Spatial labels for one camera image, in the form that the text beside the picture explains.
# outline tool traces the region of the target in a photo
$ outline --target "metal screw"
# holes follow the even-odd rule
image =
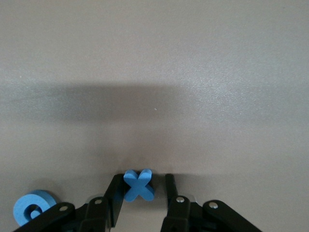
[[[95,204],[101,204],[102,203],[102,200],[101,199],[97,199],[96,201],[95,201]]]
[[[61,208],[59,209],[59,211],[63,212],[63,211],[66,211],[67,209],[68,209],[68,207],[65,205],[65,206],[61,207]]]
[[[177,197],[177,198],[176,198],[176,201],[177,201],[178,203],[183,203],[183,202],[184,202],[184,198],[183,198],[183,197]]]
[[[218,204],[216,202],[210,202],[208,205],[212,209],[217,209],[218,208]]]

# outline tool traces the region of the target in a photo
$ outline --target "blue foam ring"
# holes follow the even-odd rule
[[[135,171],[128,170],[124,175],[124,181],[131,187],[125,194],[127,202],[134,201],[139,195],[146,201],[152,201],[155,198],[154,189],[148,185],[152,178],[150,169],[144,169],[138,176]]]
[[[55,204],[55,199],[48,192],[35,190],[17,200],[13,215],[16,222],[23,226]]]

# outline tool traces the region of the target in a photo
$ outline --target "letter x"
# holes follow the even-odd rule
[[[140,195],[146,201],[152,201],[155,198],[154,189],[148,185],[152,177],[150,169],[144,169],[138,176],[135,171],[128,170],[124,175],[124,181],[131,187],[125,194],[127,202],[134,201]]]

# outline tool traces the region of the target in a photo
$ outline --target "gray tabletop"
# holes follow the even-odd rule
[[[77,207],[127,169],[174,173],[264,232],[309,231],[309,3],[0,2],[0,227],[34,189]],[[158,232],[154,202],[115,232]]]

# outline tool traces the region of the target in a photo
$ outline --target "blue toy piece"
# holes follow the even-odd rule
[[[46,191],[35,190],[18,199],[13,208],[16,222],[23,226],[56,204]]]
[[[144,200],[152,201],[155,198],[155,191],[148,185],[151,177],[152,172],[150,169],[144,169],[139,176],[133,170],[126,171],[124,180],[131,188],[125,194],[125,200],[132,202],[140,195]]]

